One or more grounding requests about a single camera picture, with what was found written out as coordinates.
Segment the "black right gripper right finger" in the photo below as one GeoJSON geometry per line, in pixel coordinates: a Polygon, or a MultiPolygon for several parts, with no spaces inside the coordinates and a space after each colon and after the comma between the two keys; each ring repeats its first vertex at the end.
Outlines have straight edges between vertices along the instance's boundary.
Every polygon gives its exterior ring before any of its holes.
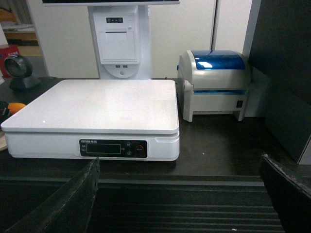
{"type": "Polygon", "coordinates": [[[286,233],[311,231],[311,183],[278,163],[261,156],[260,177],[286,233]]]}

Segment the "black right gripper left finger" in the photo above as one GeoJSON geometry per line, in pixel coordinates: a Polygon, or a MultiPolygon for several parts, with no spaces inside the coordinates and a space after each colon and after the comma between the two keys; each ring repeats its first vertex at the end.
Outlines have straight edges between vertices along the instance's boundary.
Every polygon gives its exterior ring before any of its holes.
{"type": "Polygon", "coordinates": [[[85,233],[98,191],[99,174],[100,160],[96,158],[6,232],[85,233]]]}

